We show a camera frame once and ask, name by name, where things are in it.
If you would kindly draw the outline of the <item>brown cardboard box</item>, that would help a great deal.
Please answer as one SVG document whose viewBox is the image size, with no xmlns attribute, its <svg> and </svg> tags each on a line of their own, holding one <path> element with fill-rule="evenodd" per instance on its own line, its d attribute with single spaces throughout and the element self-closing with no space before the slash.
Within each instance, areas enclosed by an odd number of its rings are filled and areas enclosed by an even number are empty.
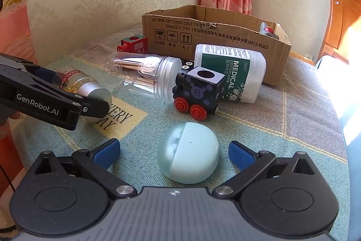
<svg viewBox="0 0 361 241">
<path fill-rule="evenodd" d="M 263 82 L 277 86 L 292 45 L 278 23 L 266 23 L 277 39 L 261 33 L 262 23 L 255 16 L 200 5 L 156 10 L 142 16 L 150 53 L 193 60 L 195 48 L 201 43 L 258 51 L 266 60 Z"/>
</svg>

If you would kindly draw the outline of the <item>glass bottle of yellow capsules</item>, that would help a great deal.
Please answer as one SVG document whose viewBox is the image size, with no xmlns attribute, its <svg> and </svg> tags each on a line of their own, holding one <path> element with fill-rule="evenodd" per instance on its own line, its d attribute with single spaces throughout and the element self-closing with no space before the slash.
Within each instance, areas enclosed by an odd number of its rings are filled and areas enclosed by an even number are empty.
<svg viewBox="0 0 361 241">
<path fill-rule="evenodd" d="M 83 98 L 81 115 L 89 122 L 100 122 L 109 112 L 112 96 L 108 89 L 82 72 L 71 67 L 63 67 L 58 72 L 58 88 Z"/>
</svg>

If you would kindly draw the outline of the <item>clear jar with silver lid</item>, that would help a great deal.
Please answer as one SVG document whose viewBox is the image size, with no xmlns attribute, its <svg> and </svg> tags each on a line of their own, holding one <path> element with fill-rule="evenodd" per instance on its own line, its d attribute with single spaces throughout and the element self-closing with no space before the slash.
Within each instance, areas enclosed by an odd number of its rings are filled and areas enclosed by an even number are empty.
<svg viewBox="0 0 361 241">
<path fill-rule="evenodd" d="M 177 57 L 114 52 L 105 62 L 104 77 L 116 90 L 172 102 L 180 70 Z"/>
</svg>

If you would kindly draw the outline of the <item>black toy train wagon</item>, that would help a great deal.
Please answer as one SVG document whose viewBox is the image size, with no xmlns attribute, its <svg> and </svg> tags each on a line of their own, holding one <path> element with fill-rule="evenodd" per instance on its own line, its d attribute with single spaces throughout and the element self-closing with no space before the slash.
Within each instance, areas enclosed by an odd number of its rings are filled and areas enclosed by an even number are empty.
<svg viewBox="0 0 361 241">
<path fill-rule="evenodd" d="M 174 107 L 195 120 L 205 120 L 217 112 L 225 81 L 224 74 L 200 66 L 180 70 L 173 87 Z"/>
</svg>

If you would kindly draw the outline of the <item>red toy train engine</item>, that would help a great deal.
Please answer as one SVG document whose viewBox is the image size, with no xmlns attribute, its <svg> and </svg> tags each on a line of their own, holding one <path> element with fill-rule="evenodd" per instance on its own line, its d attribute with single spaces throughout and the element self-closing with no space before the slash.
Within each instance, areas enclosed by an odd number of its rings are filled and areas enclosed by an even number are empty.
<svg viewBox="0 0 361 241">
<path fill-rule="evenodd" d="M 148 38 L 139 34 L 124 38 L 120 41 L 116 50 L 126 53 L 148 53 Z"/>
</svg>

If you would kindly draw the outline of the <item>mint green round case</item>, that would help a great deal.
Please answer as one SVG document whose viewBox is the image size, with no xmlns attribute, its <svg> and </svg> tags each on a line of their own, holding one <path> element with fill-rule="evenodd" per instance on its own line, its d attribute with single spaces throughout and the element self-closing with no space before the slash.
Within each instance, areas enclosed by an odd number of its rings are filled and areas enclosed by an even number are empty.
<svg viewBox="0 0 361 241">
<path fill-rule="evenodd" d="M 209 178 L 220 158 L 220 145 L 205 125 L 185 122 L 175 124 L 162 136 L 157 148 L 157 163 L 169 179 L 196 184 Z"/>
</svg>

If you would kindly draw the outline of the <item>light blue bed sheet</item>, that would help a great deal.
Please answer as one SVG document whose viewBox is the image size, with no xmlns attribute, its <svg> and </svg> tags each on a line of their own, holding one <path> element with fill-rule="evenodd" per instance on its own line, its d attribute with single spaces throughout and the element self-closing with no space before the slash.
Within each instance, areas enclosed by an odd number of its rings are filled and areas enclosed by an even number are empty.
<svg viewBox="0 0 361 241">
<path fill-rule="evenodd" d="M 346 143 L 351 207 L 348 240 L 360 240 L 360 62 L 349 65 L 325 55 L 316 63 Z"/>
</svg>

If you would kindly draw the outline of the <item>white wall socket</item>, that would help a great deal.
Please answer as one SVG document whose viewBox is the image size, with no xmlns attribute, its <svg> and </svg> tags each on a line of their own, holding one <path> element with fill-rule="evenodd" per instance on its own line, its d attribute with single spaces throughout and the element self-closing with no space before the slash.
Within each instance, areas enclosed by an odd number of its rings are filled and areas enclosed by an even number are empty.
<svg viewBox="0 0 361 241">
<path fill-rule="evenodd" d="M 313 59 L 314 59 L 314 57 L 313 57 L 311 54 L 308 54 L 308 53 L 305 54 L 305 57 L 306 57 L 307 59 L 309 59 L 309 60 L 313 60 Z"/>
</svg>

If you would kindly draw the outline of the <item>grey dog squeaky toy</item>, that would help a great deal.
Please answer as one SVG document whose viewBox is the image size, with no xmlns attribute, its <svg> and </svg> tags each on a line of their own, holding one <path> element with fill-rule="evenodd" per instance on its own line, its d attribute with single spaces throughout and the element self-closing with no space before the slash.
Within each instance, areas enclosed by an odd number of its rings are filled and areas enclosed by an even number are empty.
<svg viewBox="0 0 361 241">
<path fill-rule="evenodd" d="M 279 36 L 274 32 L 273 28 L 267 25 L 266 22 L 262 22 L 259 28 L 259 33 L 262 35 L 269 36 L 274 39 L 279 39 Z"/>
</svg>

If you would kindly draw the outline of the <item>plaid table cloth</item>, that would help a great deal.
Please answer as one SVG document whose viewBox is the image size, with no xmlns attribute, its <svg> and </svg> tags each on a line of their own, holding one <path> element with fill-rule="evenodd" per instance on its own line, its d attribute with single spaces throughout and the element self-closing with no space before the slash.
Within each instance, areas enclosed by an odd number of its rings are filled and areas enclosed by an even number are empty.
<svg viewBox="0 0 361 241">
<path fill-rule="evenodd" d="M 136 188 L 173 186 L 158 167 L 157 145 L 167 129 L 190 122 L 191 116 L 176 111 L 172 103 L 120 90 L 114 90 L 113 95 L 109 118 L 98 124 L 80 119 L 75 131 L 25 115 L 12 121 L 12 135 L 25 167 L 43 150 L 66 156 L 117 138 L 121 156 L 110 169 L 113 174 Z M 220 161 L 205 181 L 206 187 L 215 188 L 237 173 L 228 158 L 233 140 L 279 157 L 302 150 L 314 161 L 340 205 L 332 235 L 338 240 L 347 238 L 350 182 L 346 146 L 337 114 L 313 66 L 290 58 L 277 87 L 261 86 L 254 103 L 222 101 L 217 113 L 204 124 L 220 144 Z"/>
</svg>

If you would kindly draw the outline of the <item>wooden bed headboard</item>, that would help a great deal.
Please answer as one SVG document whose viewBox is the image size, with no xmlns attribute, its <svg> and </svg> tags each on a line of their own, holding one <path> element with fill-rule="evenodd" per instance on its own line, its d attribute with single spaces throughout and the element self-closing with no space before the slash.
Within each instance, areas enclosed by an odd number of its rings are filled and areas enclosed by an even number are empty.
<svg viewBox="0 0 361 241">
<path fill-rule="evenodd" d="M 317 56 L 331 56 L 349 64 L 346 32 L 360 18 L 360 0 L 330 0 L 329 19 Z"/>
</svg>

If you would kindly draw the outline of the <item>black digital timer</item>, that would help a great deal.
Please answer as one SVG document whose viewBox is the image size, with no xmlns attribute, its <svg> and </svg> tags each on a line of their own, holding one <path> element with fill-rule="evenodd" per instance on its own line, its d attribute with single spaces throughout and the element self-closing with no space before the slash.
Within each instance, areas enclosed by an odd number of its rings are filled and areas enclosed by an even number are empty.
<svg viewBox="0 0 361 241">
<path fill-rule="evenodd" d="M 182 60 L 182 66 L 183 68 L 191 68 L 194 67 L 194 62 Z"/>
</svg>

